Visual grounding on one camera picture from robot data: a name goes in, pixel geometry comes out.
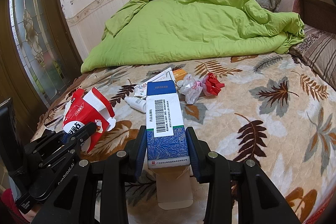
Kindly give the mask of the red sleeve left forearm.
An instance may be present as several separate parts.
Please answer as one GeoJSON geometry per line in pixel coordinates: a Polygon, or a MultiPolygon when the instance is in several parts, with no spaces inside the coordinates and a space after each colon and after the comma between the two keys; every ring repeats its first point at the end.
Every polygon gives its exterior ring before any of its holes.
{"type": "Polygon", "coordinates": [[[16,207],[11,189],[6,189],[1,194],[1,202],[4,204],[5,208],[9,211],[15,223],[29,224],[29,221],[25,219],[25,217],[16,207]]]}

